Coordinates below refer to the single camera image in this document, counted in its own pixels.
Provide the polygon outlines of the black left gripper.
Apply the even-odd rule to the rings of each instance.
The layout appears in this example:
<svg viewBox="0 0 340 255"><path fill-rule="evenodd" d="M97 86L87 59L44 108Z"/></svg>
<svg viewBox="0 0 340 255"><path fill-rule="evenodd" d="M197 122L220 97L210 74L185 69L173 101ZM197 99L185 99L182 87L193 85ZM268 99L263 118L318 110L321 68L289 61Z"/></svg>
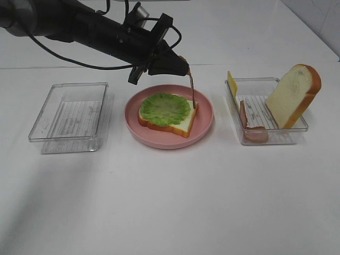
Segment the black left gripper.
<svg viewBox="0 0 340 255"><path fill-rule="evenodd" d="M144 28L148 20L152 20L149 13L137 2L125 16L117 35L121 53L119 59L132 65L128 82L136 85L147 69L149 75L186 76L189 71L188 63L182 56L177 55L164 39L173 25L173 18L163 13L154 19L156 24L150 31ZM151 64L157 53L157 61Z"/></svg>

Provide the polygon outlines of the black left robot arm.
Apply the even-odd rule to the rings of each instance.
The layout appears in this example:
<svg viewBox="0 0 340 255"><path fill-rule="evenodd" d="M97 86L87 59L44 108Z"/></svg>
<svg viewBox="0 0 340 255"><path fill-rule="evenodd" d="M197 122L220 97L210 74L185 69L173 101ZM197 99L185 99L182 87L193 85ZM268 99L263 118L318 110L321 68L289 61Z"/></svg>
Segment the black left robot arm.
<svg viewBox="0 0 340 255"><path fill-rule="evenodd" d="M123 23L107 18L106 12L94 10L79 1L1 1L1 27L17 37L29 37L51 55L79 66L104 70L61 56L37 40L38 36L64 43L77 42L126 62L112 70L131 69L128 82L137 84L142 73L178 75L189 73L186 60L173 52L164 39L173 29L173 18L163 13L155 18L151 30L144 28L152 20L137 2L133 9L125 1Z"/></svg>

